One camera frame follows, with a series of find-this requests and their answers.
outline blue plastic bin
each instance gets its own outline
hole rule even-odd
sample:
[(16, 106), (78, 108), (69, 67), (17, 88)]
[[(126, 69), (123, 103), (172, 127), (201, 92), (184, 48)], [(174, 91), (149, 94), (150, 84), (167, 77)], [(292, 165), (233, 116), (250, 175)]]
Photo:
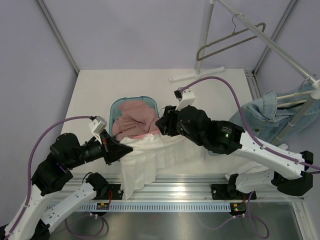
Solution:
[(121, 117), (122, 113), (119, 110), (119, 106), (124, 103), (125, 101), (134, 101), (134, 100), (142, 100), (144, 101), (148, 106), (153, 108), (158, 115), (158, 108), (155, 100), (153, 100), (151, 97), (148, 96), (138, 96), (138, 97), (123, 97), (115, 101), (110, 109), (110, 120), (109, 120), (109, 134), (112, 135), (112, 127), (114, 125), (114, 122), (116, 121), (117, 117)]

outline pink towel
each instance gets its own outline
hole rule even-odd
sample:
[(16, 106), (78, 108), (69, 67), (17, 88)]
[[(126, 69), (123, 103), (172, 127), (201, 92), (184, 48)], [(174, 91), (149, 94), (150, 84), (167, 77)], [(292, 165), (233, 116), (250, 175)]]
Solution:
[(156, 111), (142, 100), (125, 101), (119, 107), (122, 116), (112, 126), (113, 136), (121, 141), (124, 137), (134, 138), (159, 131), (155, 122), (159, 119)]

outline white wall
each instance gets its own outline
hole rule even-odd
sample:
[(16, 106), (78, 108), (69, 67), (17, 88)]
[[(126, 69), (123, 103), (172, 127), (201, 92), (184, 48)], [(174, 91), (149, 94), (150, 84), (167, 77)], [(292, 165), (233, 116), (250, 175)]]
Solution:
[[(81, 69), (193, 68), (209, 0), (45, 0)], [(254, 23), (275, 29), (289, 0), (227, 0)], [(208, 41), (230, 35), (232, 15), (214, 6)], [(237, 31), (245, 27), (235, 20)], [(208, 52), (253, 36), (249, 31)], [(204, 67), (252, 69), (265, 45), (254, 39), (204, 61)]]
[[(0, 226), (27, 193), (27, 163), (38, 137), (65, 117), (76, 75), (32, 0), (0, 4)], [(40, 144), (33, 170), (61, 127)]]
[[(318, 74), (318, 76), (320, 76), (319, 9), (319, 0), (300, 1), (277, 42), (311, 73)], [(304, 81), (274, 52), (262, 67), (258, 74), (258, 80), (264, 92), (291, 90)], [(309, 150), (313, 152), (314, 164), (317, 166), (320, 166), (319, 132), (320, 119), (313, 122), (288, 142), (292, 151)], [(320, 176), (314, 176), (313, 188), (305, 198), (320, 236), (320, 228), (316, 224), (320, 219)]]

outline denim jacket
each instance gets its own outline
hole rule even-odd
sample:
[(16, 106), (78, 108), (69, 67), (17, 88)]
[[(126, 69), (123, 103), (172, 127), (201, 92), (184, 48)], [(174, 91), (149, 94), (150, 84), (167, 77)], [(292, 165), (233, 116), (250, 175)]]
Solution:
[[(307, 100), (310, 98), (310, 95), (294, 96), (279, 100), (277, 100), (277, 97), (312, 90), (313, 87), (311, 84), (307, 83), (286, 93), (275, 93), (274, 91), (270, 91), (262, 98), (253, 100), (243, 105), (242, 110), (245, 119), (256, 137), (270, 143), (301, 108), (301, 106), (297, 106), (290, 109), (277, 109), (278, 104)], [(281, 142), (303, 130), (310, 123), (316, 120), (319, 115), (320, 100), (314, 103), (307, 110), (302, 118), (300, 118), (299, 121), (294, 125), (291, 131), (281, 140)], [(244, 128), (244, 124), (239, 112), (236, 112), (229, 121)]]

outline white cloth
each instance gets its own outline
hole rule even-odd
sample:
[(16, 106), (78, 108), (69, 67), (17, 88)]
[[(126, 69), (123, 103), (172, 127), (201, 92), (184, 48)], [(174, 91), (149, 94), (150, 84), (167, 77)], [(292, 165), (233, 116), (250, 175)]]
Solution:
[(120, 143), (133, 148), (132, 152), (120, 159), (121, 189), (126, 200), (134, 190), (154, 182), (161, 169), (185, 161), (205, 159), (205, 149), (181, 135), (147, 134), (140, 139), (125, 137)]

